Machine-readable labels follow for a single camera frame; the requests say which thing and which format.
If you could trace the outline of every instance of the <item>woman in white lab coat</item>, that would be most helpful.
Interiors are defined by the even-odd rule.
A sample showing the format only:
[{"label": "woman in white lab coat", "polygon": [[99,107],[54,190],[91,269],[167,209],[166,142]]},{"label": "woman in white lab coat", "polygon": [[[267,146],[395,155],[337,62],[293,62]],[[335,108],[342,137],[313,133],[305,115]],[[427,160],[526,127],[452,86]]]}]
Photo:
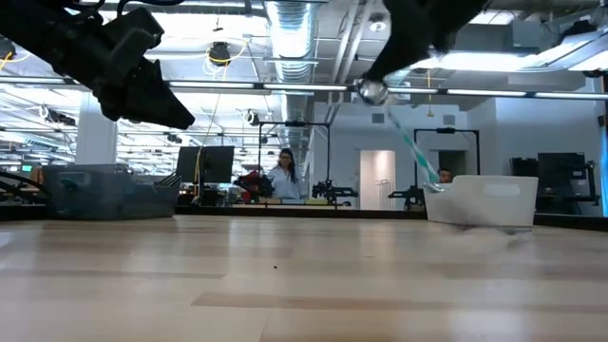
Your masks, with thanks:
[{"label": "woman in white lab coat", "polygon": [[268,178],[275,189],[273,198],[282,200],[300,200],[302,193],[300,179],[295,172],[294,153],[283,148],[278,155],[278,165],[268,173]]}]

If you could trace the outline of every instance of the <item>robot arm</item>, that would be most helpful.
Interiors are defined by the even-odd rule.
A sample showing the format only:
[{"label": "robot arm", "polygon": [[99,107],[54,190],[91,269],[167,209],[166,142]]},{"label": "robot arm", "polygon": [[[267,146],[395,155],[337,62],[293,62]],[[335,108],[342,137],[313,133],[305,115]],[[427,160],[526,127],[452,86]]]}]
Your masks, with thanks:
[{"label": "robot arm", "polygon": [[[117,121],[186,129],[195,118],[162,79],[159,61],[143,58],[164,34],[147,9],[135,9],[104,25],[95,5],[79,0],[2,0],[0,34],[92,90],[104,115]],[[181,1],[143,0],[155,5]],[[66,8],[79,10],[70,14]]]}]

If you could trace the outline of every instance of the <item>white basket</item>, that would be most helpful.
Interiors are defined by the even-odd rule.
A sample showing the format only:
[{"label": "white basket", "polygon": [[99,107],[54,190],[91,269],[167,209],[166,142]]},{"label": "white basket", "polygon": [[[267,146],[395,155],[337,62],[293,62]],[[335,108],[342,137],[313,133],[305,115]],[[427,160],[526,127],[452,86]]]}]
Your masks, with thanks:
[{"label": "white basket", "polygon": [[539,179],[458,176],[442,193],[425,190],[428,220],[469,226],[531,227]]}]

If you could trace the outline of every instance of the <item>fluorescent light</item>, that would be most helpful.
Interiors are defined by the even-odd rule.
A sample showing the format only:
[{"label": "fluorescent light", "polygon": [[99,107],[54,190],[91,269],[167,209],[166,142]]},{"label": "fluorescent light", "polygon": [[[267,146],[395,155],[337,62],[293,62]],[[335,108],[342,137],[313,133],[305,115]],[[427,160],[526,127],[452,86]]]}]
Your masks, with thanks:
[{"label": "fluorescent light", "polygon": [[314,59],[303,59],[303,58],[281,58],[281,57],[264,57],[263,59],[266,63],[281,63],[281,64],[309,64],[309,65],[318,65],[319,61]]},{"label": "fluorescent light", "polygon": [[608,68],[608,51],[603,51],[597,55],[570,67],[570,71],[592,71],[604,70]]},{"label": "fluorescent light", "polygon": [[538,92],[534,94],[538,99],[562,99],[562,100],[608,100],[608,94],[590,94],[590,93],[560,93],[560,92]]},{"label": "fluorescent light", "polygon": [[562,57],[569,55],[579,48],[587,45],[590,41],[582,40],[579,42],[562,43],[557,47],[550,48],[538,55],[531,55],[524,58],[522,68],[528,67],[547,67],[558,61]]},{"label": "fluorescent light", "polygon": [[520,69],[524,60],[524,57],[512,53],[452,52],[443,57],[428,58],[409,68],[510,72]]},{"label": "fluorescent light", "polygon": [[225,88],[225,89],[253,89],[254,84],[242,82],[198,82],[198,81],[171,81],[174,87],[196,88]]},{"label": "fluorescent light", "polygon": [[62,133],[64,130],[60,132],[56,132],[54,129],[47,128],[3,128],[5,132],[17,132],[17,133]]},{"label": "fluorescent light", "polygon": [[410,88],[410,87],[389,87],[391,94],[437,94],[437,89],[432,88]]},{"label": "fluorescent light", "polygon": [[64,79],[59,77],[13,77],[0,76],[0,83],[9,84],[46,84],[46,85],[63,85]]},{"label": "fluorescent light", "polygon": [[469,24],[509,25],[520,13],[522,13],[520,10],[489,9],[477,15]]},{"label": "fluorescent light", "polygon": [[266,84],[269,90],[310,90],[310,91],[346,91],[345,85],[293,85],[293,84]]},{"label": "fluorescent light", "polygon": [[47,155],[41,153],[28,153],[28,156],[32,158],[48,158]]},{"label": "fluorescent light", "polygon": [[13,142],[13,143],[25,143],[26,139],[17,134],[6,133],[6,128],[3,128],[3,131],[0,132],[0,140],[5,142]]},{"label": "fluorescent light", "polygon": [[450,89],[447,91],[450,95],[467,95],[467,96],[499,96],[499,97],[523,97],[525,91],[508,91],[508,90],[474,90],[474,89]]}]

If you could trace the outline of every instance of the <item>ceiling light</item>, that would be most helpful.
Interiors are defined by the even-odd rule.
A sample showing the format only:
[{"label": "ceiling light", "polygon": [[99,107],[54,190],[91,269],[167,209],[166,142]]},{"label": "ceiling light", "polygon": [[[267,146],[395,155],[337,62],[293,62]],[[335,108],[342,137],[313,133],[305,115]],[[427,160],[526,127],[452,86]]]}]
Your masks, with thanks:
[{"label": "ceiling light", "polygon": [[310,91],[346,91],[345,85],[293,85],[293,84],[266,84],[269,90],[310,90]]},{"label": "ceiling light", "polygon": [[243,121],[251,126],[258,126],[259,116],[253,110],[249,109],[243,114]]},{"label": "ceiling light", "polygon": [[559,59],[571,54],[572,52],[587,45],[589,40],[565,42],[557,47],[550,48],[537,55],[530,55],[524,58],[522,68],[547,67]]},{"label": "ceiling light", "polygon": [[523,61],[522,56],[512,53],[452,52],[428,58],[409,68],[510,72],[522,68]]},{"label": "ceiling light", "polygon": [[450,95],[465,95],[465,96],[498,96],[498,97],[523,97],[525,91],[504,91],[504,90],[474,90],[474,89],[450,89],[447,91]]},{"label": "ceiling light", "polygon": [[254,84],[242,82],[198,82],[198,81],[171,81],[172,87],[193,87],[193,88],[227,88],[227,89],[253,89]]},{"label": "ceiling light", "polygon": [[0,83],[8,84],[45,84],[45,85],[63,85],[64,79],[60,77],[12,77],[0,76]]},{"label": "ceiling light", "polygon": [[382,12],[372,13],[370,15],[370,31],[380,32],[387,28],[386,15]]},{"label": "ceiling light", "polygon": [[608,94],[591,93],[561,93],[561,92],[538,92],[534,94],[538,99],[561,99],[561,100],[608,100]]},{"label": "ceiling light", "polygon": [[412,87],[389,87],[392,94],[437,94],[437,89],[432,88],[412,88]]},{"label": "ceiling light", "polygon": [[522,13],[520,10],[488,9],[473,18],[469,24],[509,25],[517,19],[517,15],[520,13]]},{"label": "ceiling light", "polygon": [[226,42],[214,42],[209,49],[209,61],[216,67],[228,67],[232,61],[230,57]]}]

